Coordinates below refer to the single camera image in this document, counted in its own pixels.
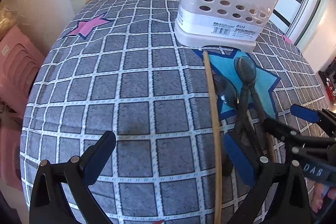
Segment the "person's hand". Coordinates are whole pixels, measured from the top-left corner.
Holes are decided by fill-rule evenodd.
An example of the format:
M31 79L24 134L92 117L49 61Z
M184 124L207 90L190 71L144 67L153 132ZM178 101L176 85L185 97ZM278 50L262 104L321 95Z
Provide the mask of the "person's hand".
M323 190L324 190L324 185L315 182L314 183L314 190L313 190L313 197L311 199L310 207L312 211L317 213L319 209L321 209L323 205ZM329 191L327 192L327 196L331 200L335 200L336 196L336 189L335 188L330 188Z

